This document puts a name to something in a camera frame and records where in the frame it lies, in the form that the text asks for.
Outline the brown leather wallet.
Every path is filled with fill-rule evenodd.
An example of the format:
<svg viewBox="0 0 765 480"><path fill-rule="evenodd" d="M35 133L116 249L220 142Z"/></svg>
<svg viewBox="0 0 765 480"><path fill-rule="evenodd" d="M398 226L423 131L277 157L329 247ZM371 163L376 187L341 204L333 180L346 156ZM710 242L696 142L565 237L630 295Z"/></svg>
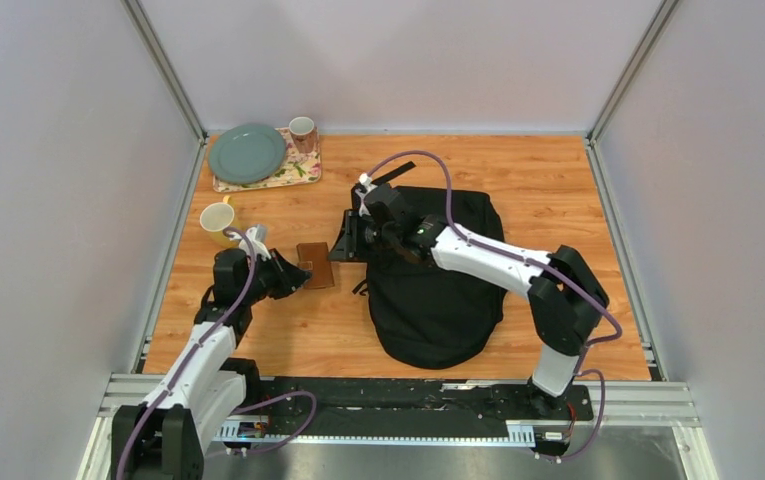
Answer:
<svg viewBox="0 0 765 480"><path fill-rule="evenodd" d="M296 250L298 266L311 275L304 284L305 289L318 290L335 286L335 276L328 258L330 249L326 242L299 243Z"/></svg>

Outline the black backpack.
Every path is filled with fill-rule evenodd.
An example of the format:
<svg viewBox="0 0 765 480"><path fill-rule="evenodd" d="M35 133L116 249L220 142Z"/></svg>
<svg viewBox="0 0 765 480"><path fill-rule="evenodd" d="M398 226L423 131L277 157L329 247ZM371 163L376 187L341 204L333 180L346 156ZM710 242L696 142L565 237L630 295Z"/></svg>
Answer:
<svg viewBox="0 0 765 480"><path fill-rule="evenodd" d="M411 264L394 252L371 259L352 293L366 298L386 354L434 370L463 363L484 349L503 319L506 295L489 282Z"/></svg>

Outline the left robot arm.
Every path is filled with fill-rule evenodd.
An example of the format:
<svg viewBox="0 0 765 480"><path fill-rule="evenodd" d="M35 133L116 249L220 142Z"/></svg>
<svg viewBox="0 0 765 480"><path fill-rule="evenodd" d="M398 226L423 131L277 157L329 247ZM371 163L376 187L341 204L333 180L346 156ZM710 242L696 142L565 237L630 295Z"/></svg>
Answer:
<svg viewBox="0 0 765 480"><path fill-rule="evenodd" d="M235 359L253 306L294 294L312 277L277 250L216 254L189 340L173 366L143 400L113 416L113 479L199 479L205 452L233 411L249 415L264 395L257 365Z"/></svg>

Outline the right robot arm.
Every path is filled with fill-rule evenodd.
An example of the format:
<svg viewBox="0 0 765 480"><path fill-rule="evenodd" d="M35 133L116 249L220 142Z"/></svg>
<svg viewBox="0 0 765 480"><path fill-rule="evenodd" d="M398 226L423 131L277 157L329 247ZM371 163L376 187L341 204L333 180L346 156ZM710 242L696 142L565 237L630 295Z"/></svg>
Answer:
<svg viewBox="0 0 765 480"><path fill-rule="evenodd" d="M543 419L563 411L567 389L595 342L593 330L612 318L608 295L582 255L566 245L554 252L525 249L455 221L455 201L478 199L478 192L372 181L356 184L351 195L329 260L372 265L399 259L469 275L526 299L542 342L528 404Z"/></svg>

